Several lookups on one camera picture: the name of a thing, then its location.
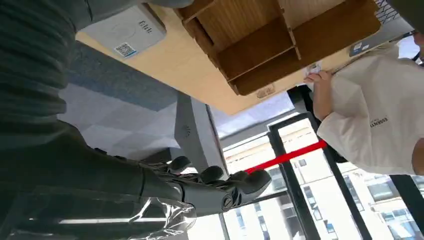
wooden panel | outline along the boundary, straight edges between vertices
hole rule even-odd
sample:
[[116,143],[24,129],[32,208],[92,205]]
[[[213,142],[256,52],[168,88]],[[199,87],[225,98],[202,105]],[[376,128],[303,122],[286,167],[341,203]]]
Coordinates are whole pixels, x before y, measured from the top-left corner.
[[293,47],[279,18],[218,54],[221,69],[232,80]]
[[182,21],[187,23],[210,7],[215,0],[194,0],[190,6],[179,8],[176,11],[179,13]]
[[327,10],[343,3],[345,0],[278,0],[285,10],[288,25],[293,29],[317,17]]
[[300,61],[290,63],[293,56],[283,54],[232,83],[241,95],[248,95],[374,34],[380,29],[375,10],[373,0],[352,0],[336,6],[294,29]]
[[218,51],[279,17],[277,0],[216,0],[197,16]]
[[208,34],[203,29],[202,25],[197,19],[193,19],[184,24],[185,29],[194,38],[197,44],[201,47],[205,54],[214,54],[214,43],[208,37]]
[[[166,37],[134,57],[122,59],[81,31],[76,38],[116,61],[141,71],[203,103],[214,106],[228,115],[237,114],[268,99],[267,97],[258,98],[255,93],[248,96],[236,95],[226,79],[189,36],[176,13],[166,7],[152,5],[152,8],[166,26]],[[344,48],[325,57],[322,60],[322,68],[325,70],[336,69],[350,59],[349,48]],[[303,77],[304,73],[298,70],[275,81],[273,95],[301,83]]]
[[294,48],[234,79],[240,95],[248,95],[302,68]]
[[299,51],[299,48],[296,44],[296,38],[295,38],[295,35],[293,34],[293,28],[290,25],[290,23],[288,22],[286,15],[287,14],[285,13],[285,10],[282,8],[281,9],[281,21],[284,22],[284,25],[287,28],[288,34],[290,35],[291,43],[294,45],[294,50],[296,50],[297,59],[301,60],[302,59],[301,52]]
[[381,26],[376,9],[373,0],[351,0],[294,29],[302,61],[316,62],[376,33]]

red line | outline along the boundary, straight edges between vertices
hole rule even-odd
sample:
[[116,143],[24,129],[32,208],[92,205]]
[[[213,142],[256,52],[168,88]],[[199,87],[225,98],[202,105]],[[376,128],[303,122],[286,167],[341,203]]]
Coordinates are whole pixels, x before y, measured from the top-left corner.
[[250,173],[252,173],[256,170],[259,170],[259,169],[267,169],[267,168],[272,167],[274,165],[288,162],[288,161],[290,161],[290,159],[293,159],[295,157],[299,157],[301,155],[304,155],[304,154],[307,154],[307,153],[310,153],[312,151],[322,149],[322,148],[325,148],[325,147],[327,147],[327,143],[324,140],[319,140],[317,143],[314,143],[314,144],[311,144],[309,146],[300,148],[298,150],[294,150],[292,152],[280,155],[280,156],[278,156],[278,157],[276,157],[272,160],[261,163],[257,166],[251,167],[251,168],[246,169],[244,171],[250,174]]

label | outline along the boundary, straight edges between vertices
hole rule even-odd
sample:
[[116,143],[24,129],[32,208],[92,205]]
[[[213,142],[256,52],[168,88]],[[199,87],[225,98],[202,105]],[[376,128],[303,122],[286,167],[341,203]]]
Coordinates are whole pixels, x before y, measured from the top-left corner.
[[276,92],[276,88],[274,84],[270,84],[268,86],[264,86],[256,92],[256,97],[258,99],[266,98]]
[[303,69],[304,71],[304,77],[306,78],[309,74],[317,74],[323,69],[323,61],[317,61],[312,63],[311,65],[305,67]]
[[137,50],[135,50],[131,45],[129,45],[128,42],[124,42],[121,45],[115,47],[115,51],[117,51],[124,58],[128,58],[137,53]]
[[143,20],[143,21],[140,21],[139,23],[138,23],[138,25],[140,25],[140,27],[144,30],[144,31],[146,31],[146,33],[148,33],[148,34],[151,34],[152,32],[153,32],[153,29],[150,27],[150,25],[145,21],[145,20]]
[[362,47],[362,42],[360,42],[360,43],[356,44],[356,45],[353,47],[353,50],[354,50],[354,51],[356,51],[356,50],[360,49],[361,47]]

gray floor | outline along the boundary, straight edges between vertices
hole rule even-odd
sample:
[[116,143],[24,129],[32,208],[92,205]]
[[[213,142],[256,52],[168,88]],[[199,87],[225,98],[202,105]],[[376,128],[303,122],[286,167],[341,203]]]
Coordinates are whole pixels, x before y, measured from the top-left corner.
[[[87,144],[111,155],[143,159],[174,139],[177,91],[83,44],[68,71],[60,96],[67,112],[59,118],[76,126]],[[220,137],[293,109],[286,93],[235,116],[212,108]]]

transparent plastic sheet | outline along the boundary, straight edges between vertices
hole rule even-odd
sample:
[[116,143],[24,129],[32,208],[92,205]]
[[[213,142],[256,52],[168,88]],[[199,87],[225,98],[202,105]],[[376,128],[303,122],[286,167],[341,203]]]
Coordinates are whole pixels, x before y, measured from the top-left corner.
[[0,225],[3,231],[9,228],[5,239],[162,240],[186,232],[196,221],[192,205],[170,199],[43,192],[14,198],[10,219]]

